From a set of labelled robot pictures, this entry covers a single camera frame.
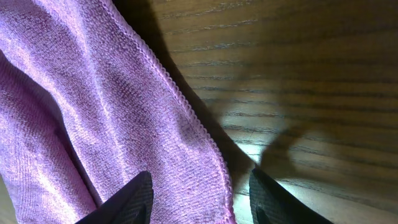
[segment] towel fold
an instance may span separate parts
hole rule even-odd
[[[0,0],[0,173],[20,223],[74,223],[140,171],[151,223],[234,223],[223,158],[110,0]]]

